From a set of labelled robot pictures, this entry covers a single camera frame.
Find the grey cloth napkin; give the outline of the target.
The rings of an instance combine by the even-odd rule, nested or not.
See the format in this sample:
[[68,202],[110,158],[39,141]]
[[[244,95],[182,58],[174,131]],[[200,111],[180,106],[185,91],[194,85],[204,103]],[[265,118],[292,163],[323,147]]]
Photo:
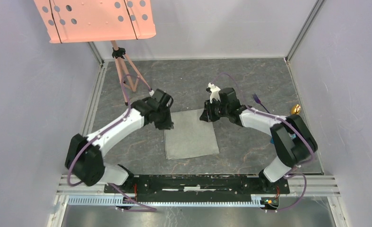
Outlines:
[[174,127],[164,131],[168,160],[219,154],[213,123],[201,121],[202,109],[171,114]]

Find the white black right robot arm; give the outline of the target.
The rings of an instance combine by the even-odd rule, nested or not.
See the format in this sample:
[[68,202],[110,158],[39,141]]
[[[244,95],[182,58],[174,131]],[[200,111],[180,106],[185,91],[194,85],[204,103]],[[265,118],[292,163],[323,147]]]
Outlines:
[[201,121],[216,122],[225,117],[233,124],[271,136],[277,156],[261,172],[258,186],[262,192],[272,192],[280,178],[315,157],[317,142],[301,116],[273,115],[242,105],[231,87],[220,89],[209,83],[207,92],[210,98],[204,102]]

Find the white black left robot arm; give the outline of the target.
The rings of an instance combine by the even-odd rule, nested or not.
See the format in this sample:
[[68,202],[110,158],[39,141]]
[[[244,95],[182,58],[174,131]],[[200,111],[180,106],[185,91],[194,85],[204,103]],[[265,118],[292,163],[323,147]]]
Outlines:
[[106,163],[105,156],[121,140],[148,124],[152,123],[158,130],[172,129],[172,104],[173,98],[168,93],[156,89],[148,97],[130,104],[121,116],[101,129],[86,136],[74,135],[65,160],[68,185],[76,186],[70,180],[74,175],[87,186],[112,183],[121,192],[130,192],[134,186],[130,171],[119,164]]

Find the purple metal fork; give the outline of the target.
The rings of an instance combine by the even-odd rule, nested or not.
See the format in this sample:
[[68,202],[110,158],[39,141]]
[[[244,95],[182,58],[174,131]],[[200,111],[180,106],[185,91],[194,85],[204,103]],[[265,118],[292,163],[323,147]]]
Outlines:
[[256,93],[253,93],[252,94],[252,97],[254,99],[254,101],[259,104],[260,106],[262,106],[264,108],[264,110],[267,112],[267,113],[270,113],[270,111],[264,106],[264,104],[261,102],[261,100],[259,99],[259,97],[257,96]]

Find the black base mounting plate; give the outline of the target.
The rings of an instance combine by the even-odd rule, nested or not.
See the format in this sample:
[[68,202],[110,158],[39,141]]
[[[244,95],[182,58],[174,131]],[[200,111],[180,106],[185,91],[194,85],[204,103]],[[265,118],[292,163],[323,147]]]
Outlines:
[[105,193],[120,189],[138,202],[245,202],[252,195],[289,194],[286,179],[274,183],[261,175],[135,175],[123,185],[107,184]]

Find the gold spoon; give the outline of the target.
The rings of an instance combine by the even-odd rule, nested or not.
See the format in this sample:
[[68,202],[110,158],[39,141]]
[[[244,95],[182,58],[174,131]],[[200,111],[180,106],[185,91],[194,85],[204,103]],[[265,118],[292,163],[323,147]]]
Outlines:
[[291,110],[290,110],[290,114],[297,114],[299,115],[301,112],[301,105],[300,104],[296,104],[294,105]]

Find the pink music stand tripod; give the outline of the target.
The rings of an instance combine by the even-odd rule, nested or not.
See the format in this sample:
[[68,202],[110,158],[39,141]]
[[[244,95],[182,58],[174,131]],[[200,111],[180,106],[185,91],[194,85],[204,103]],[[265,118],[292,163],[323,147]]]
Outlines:
[[120,82],[133,92],[145,79],[119,40],[156,35],[149,0],[36,0],[53,44],[109,41]]

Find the aluminium frame rail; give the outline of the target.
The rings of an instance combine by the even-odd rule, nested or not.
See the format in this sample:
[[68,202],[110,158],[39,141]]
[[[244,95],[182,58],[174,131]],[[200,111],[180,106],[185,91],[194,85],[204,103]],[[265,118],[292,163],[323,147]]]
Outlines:
[[138,183],[137,188],[131,189],[124,195],[104,183],[94,186],[81,184],[70,187],[66,183],[66,176],[61,177],[56,194],[66,196],[69,205],[105,205],[130,207],[138,203],[150,207],[259,207],[275,198],[283,197],[338,197],[340,196],[336,180],[332,176],[309,175],[296,176],[282,181],[274,192],[258,192],[252,189],[253,176],[237,183],[235,189],[203,189],[199,186],[153,189],[152,182]]

